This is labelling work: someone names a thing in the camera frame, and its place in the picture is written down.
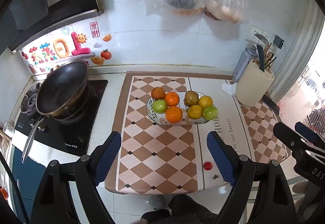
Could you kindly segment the bright orange tangerine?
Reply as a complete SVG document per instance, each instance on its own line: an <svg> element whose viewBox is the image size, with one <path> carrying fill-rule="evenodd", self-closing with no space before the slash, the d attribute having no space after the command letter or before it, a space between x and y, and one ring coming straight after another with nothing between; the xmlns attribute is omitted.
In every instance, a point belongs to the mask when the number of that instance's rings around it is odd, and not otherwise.
<svg viewBox="0 0 325 224"><path fill-rule="evenodd" d="M171 91L165 95L164 100L168 106L177 106L180 102L180 97L177 93Z"/></svg>

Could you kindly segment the small red tomato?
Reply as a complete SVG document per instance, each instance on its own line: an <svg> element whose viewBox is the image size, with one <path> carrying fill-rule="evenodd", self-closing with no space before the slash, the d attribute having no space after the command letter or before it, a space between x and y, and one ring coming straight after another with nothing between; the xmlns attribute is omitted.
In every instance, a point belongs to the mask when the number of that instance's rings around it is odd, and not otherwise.
<svg viewBox="0 0 325 224"><path fill-rule="evenodd" d="M206 171L210 171L212 168L213 168L213 164L209 161L205 162L203 164L203 168L206 170Z"/></svg>

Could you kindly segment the black smartphone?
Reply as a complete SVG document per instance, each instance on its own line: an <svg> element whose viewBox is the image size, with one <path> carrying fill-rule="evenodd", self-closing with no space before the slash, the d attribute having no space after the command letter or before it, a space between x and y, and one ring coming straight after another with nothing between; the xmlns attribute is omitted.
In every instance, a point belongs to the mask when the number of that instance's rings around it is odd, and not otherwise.
<svg viewBox="0 0 325 224"><path fill-rule="evenodd" d="M280 108L271 98L267 95L263 95L262 101L271 108L276 115L279 115Z"/></svg>

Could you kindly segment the yellow citrus fruit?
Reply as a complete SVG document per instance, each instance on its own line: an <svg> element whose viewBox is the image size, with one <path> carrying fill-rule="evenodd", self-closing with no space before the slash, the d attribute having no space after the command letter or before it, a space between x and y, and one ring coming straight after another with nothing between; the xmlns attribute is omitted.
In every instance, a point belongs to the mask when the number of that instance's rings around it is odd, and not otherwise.
<svg viewBox="0 0 325 224"><path fill-rule="evenodd" d="M209 107L209 106L213 106L213 99L209 96L202 96L200 97L200 99L198 100L198 105L204 109L206 107Z"/></svg>
<svg viewBox="0 0 325 224"><path fill-rule="evenodd" d="M203 109L199 105L192 105L187 109L187 115L190 119L200 119L202 117Z"/></svg>

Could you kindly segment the white cup with print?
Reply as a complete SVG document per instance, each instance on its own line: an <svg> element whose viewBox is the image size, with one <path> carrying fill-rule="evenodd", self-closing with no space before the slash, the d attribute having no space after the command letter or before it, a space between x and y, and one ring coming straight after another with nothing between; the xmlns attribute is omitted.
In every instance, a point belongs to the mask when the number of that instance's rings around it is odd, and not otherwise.
<svg viewBox="0 0 325 224"><path fill-rule="evenodd" d="M13 126L12 121L7 120L4 122L3 125L3 133L8 136L9 138L12 138L15 132L15 128Z"/></svg>

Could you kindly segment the colourful wall stickers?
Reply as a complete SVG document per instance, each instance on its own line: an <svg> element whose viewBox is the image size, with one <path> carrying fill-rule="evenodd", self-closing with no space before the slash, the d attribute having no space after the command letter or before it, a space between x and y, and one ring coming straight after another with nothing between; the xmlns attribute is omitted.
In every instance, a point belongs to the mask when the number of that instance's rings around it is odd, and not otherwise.
<svg viewBox="0 0 325 224"><path fill-rule="evenodd" d="M85 61L102 66L112 59L108 43L113 35L98 21L84 20L47 33L19 52L34 76L49 73L56 66Z"/></svg>

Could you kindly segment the black induction cooktop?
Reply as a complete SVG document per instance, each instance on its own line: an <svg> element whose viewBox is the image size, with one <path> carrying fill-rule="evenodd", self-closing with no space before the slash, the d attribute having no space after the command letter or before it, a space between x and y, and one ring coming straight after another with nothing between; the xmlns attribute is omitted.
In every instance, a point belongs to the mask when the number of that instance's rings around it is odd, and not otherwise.
<svg viewBox="0 0 325 224"><path fill-rule="evenodd" d="M35 140L51 148L76 156L87 153L91 130L108 84L107 80L90 80L70 116L46 118L39 124ZM41 118L35 108L40 83L26 92L15 129L28 136L34 124Z"/></svg>

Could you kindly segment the dark orange rough orange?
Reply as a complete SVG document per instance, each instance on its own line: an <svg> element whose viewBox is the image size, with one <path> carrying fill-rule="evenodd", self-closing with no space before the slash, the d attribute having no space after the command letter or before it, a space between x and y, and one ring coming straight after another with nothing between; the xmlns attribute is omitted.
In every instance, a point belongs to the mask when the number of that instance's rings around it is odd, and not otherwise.
<svg viewBox="0 0 325 224"><path fill-rule="evenodd" d="M165 90L162 87L155 87L152 89L151 96L154 100L160 100L165 98Z"/></svg>

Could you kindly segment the checkered brown counter mat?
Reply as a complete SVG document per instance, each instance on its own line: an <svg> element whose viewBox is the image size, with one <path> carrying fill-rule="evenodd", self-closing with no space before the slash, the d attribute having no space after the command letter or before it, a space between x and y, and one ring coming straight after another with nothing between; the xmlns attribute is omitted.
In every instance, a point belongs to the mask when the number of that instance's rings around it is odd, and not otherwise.
<svg viewBox="0 0 325 224"><path fill-rule="evenodd" d="M122 86L113 129L122 146L105 180L107 190L121 194L194 193L226 185L207 147L209 132L239 154L256 162L284 161L286 146L273 135L274 112L258 102L247 108L221 91L222 79L128 73ZM195 91L213 99L218 118L205 124L159 125L146 111L152 89ZM205 162L213 168L206 171Z"/></svg>

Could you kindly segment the black plug adapter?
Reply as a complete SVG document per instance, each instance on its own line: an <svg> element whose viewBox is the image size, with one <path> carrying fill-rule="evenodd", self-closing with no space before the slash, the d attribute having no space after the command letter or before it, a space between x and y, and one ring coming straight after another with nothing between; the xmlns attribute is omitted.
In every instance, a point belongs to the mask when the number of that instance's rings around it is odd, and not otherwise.
<svg viewBox="0 0 325 224"><path fill-rule="evenodd" d="M278 35L276 35L273 40L273 45L275 45L278 49L281 49L284 45L284 40Z"/></svg>

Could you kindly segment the patterned ceramic fruit plate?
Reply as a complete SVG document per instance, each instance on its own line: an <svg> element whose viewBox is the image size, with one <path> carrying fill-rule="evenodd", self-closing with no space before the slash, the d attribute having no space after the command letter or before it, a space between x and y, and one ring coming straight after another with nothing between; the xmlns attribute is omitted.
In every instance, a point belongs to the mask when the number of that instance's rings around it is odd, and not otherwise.
<svg viewBox="0 0 325 224"><path fill-rule="evenodd" d="M159 125L205 124L218 118L219 111L211 97L200 92L169 92L164 98L150 98L148 117Z"/></svg>

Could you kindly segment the beige utensil holder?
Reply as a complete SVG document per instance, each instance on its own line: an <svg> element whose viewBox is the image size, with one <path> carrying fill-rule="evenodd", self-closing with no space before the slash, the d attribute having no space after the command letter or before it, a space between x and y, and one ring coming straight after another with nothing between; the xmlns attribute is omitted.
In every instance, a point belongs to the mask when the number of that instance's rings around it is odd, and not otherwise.
<svg viewBox="0 0 325 224"><path fill-rule="evenodd" d="M274 78L271 70L263 72L259 69L259 64L251 60L237 82L235 97L242 105L254 107L267 92Z"/></svg>

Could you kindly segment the brown-red round fruit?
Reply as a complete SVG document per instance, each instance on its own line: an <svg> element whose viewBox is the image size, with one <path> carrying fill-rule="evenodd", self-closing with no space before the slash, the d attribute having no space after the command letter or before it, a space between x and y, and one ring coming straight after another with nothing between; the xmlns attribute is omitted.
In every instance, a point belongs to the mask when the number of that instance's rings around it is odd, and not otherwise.
<svg viewBox="0 0 325 224"><path fill-rule="evenodd" d="M199 96L195 91L187 91L184 96L184 105L191 107L198 104Z"/></svg>

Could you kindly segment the black wok pan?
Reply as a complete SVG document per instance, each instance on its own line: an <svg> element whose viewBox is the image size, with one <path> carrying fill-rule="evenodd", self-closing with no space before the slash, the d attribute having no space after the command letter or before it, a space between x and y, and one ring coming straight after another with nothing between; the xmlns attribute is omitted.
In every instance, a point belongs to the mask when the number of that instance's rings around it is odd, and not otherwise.
<svg viewBox="0 0 325 224"><path fill-rule="evenodd" d="M46 118L75 116L89 97L89 67L85 61L73 61L50 73L42 83L35 107L41 117L32 125L26 140L22 163L28 158L39 125Z"/></svg>

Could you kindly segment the silver spray can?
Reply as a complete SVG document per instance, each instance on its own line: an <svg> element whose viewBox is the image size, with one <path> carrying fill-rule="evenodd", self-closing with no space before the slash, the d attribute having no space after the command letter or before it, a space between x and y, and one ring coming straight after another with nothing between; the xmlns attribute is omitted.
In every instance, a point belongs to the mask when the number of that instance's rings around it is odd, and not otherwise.
<svg viewBox="0 0 325 224"><path fill-rule="evenodd" d="M251 46L250 48L246 48L241 57L240 60L235 68L234 74L232 75L232 81L238 82L241 76L243 75L247 65L251 60L257 59L258 53L257 48L255 46Z"/></svg>

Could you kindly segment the green apple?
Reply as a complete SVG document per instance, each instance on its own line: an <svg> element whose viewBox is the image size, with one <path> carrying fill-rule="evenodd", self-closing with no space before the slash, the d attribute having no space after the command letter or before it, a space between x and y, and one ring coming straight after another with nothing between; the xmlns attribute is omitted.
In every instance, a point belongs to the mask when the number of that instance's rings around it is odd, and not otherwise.
<svg viewBox="0 0 325 224"><path fill-rule="evenodd" d="M218 118L218 109L215 106L207 106L203 109L202 117L205 120L211 121Z"/></svg>
<svg viewBox="0 0 325 224"><path fill-rule="evenodd" d="M153 111L157 114L164 114L168 109L168 104L163 99L158 99L153 102Z"/></svg>

